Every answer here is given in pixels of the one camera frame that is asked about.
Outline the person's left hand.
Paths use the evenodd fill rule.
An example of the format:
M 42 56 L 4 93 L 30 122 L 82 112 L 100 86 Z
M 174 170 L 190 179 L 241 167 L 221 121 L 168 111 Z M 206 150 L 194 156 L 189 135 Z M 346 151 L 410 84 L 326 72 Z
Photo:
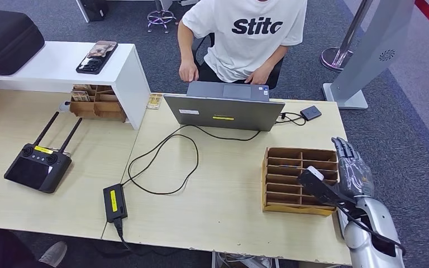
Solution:
M 253 71 L 247 79 L 244 81 L 245 84 L 265 85 L 269 79 L 269 75 L 272 71 L 270 65 L 261 66 Z

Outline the person's right hand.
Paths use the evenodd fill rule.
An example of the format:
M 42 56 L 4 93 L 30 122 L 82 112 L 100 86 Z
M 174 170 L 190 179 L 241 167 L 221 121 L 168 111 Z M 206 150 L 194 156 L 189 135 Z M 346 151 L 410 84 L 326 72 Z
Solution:
M 193 82 L 199 79 L 199 71 L 193 59 L 181 60 L 179 76 L 184 82 Z

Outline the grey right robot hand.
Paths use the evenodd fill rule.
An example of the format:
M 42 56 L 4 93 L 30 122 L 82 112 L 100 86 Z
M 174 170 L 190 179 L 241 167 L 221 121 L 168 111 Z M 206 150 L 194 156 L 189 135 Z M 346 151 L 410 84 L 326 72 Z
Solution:
M 374 183 L 370 167 L 351 143 L 332 137 L 339 164 L 340 192 L 349 198 L 373 197 Z

